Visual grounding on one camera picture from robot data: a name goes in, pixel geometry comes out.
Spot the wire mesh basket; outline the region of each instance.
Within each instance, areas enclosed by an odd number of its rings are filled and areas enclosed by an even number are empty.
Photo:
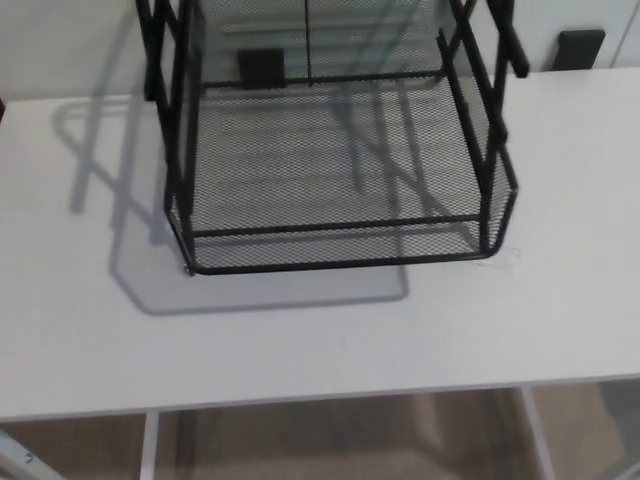
[[[493,84],[469,24],[476,0],[147,1],[145,95],[190,273],[498,251],[517,193],[508,64],[529,71],[513,0],[487,0]]]

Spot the white metal leg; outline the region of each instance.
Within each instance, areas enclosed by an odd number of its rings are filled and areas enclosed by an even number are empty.
[[[147,413],[142,444],[142,461],[140,462],[140,480],[154,480],[159,427],[160,414],[158,412]]]
[[[538,464],[542,469],[542,478],[544,480],[556,480],[553,463],[551,462],[551,455],[549,454],[549,447],[544,436],[540,416],[538,415],[536,401],[531,393],[531,387],[522,387],[520,389],[520,393],[529,419],[529,425],[531,426],[531,432],[533,433],[533,440],[536,445],[536,454],[538,456]]]
[[[0,430],[0,467],[16,480],[64,480],[4,430]]]

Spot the white desk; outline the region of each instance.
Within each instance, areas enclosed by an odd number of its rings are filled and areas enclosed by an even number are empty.
[[[513,80],[506,110],[498,257],[188,278],[151,106],[10,104],[0,419],[640,375],[640,70]]]

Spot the floor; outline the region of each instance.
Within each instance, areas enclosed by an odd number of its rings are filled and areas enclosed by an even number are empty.
[[[558,480],[614,479],[628,469],[634,453],[640,459],[636,383],[534,390]],[[143,416],[2,428],[69,479],[136,478]],[[518,391],[485,390],[164,414],[156,478],[528,480],[543,476]]]

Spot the metal frame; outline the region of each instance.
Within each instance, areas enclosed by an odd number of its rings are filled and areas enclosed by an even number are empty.
[[[529,73],[529,63],[522,46],[515,34],[512,19],[514,0],[486,0],[491,16],[498,30],[498,50],[496,71],[493,85],[490,82],[478,45],[475,41],[469,18],[474,11],[477,0],[467,0],[463,5],[461,0],[448,0],[457,28],[450,42],[447,42],[444,32],[441,30],[437,39],[442,56],[443,67],[441,70],[415,71],[399,73],[382,73],[373,75],[353,75],[335,77],[314,77],[312,75],[310,60],[310,33],[309,33],[309,1],[305,0],[305,36],[307,46],[307,76],[303,78],[286,79],[287,85],[317,83],[333,83],[364,80],[394,80],[406,78],[447,78],[451,87],[456,110],[462,126],[469,155],[472,161],[474,173],[481,194],[481,205],[478,215],[461,215],[441,218],[415,218],[415,219],[391,219],[379,222],[349,222],[327,223],[314,225],[282,225],[266,228],[242,228],[233,230],[194,231],[191,225],[193,211],[193,195],[196,169],[196,142],[198,135],[198,112],[202,91],[208,88],[241,88],[241,82],[215,82],[201,83],[202,51],[198,42],[191,41],[191,36],[203,35],[198,29],[204,29],[204,15],[199,0],[180,0],[178,14],[173,11],[169,0],[156,0],[153,12],[149,6],[149,0],[136,0],[142,36],[147,53],[147,71],[145,80],[145,98],[155,101],[158,107],[158,115],[162,126],[163,138],[166,147],[167,181],[165,192],[165,213],[176,236],[180,251],[185,260],[185,268],[189,274],[217,275],[259,273],[292,270],[316,270],[330,268],[349,268],[363,266],[403,265],[412,263],[447,262],[459,260],[474,260],[487,258],[498,252],[504,241],[506,227],[511,217],[518,190],[518,184],[511,166],[505,143],[508,131],[502,118],[502,106],[504,102],[506,77],[508,65],[511,64],[518,77],[526,77]],[[167,94],[165,81],[160,68],[162,57],[163,39],[166,29],[169,29],[176,43],[176,55],[173,65],[172,90]],[[478,138],[473,129],[463,92],[458,82],[453,59],[460,47],[463,47],[469,58],[473,75],[478,84],[482,102],[489,120],[489,138],[487,151],[482,152]],[[184,169],[180,167],[180,154],[178,135],[182,118],[182,105],[184,99],[185,73],[191,80],[189,85],[188,106],[190,117],[188,121],[187,152]],[[495,235],[493,244],[489,231],[490,209],[492,203],[492,191],[494,174],[498,154],[507,174],[510,185],[510,195],[507,199],[503,218]],[[335,261],[318,263],[294,263],[277,265],[259,265],[224,268],[205,268],[195,261],[195,239],[202,237],[219,237],[230,235],[264,235],[273,233],[300,233],[350,230],[372,227],[399,227],[407,225],[424,225],[437,223],[458,223],[477,221],[480,225],[479,251],[464,254],[444,254],[403,258],[383,258],[353,261]]]

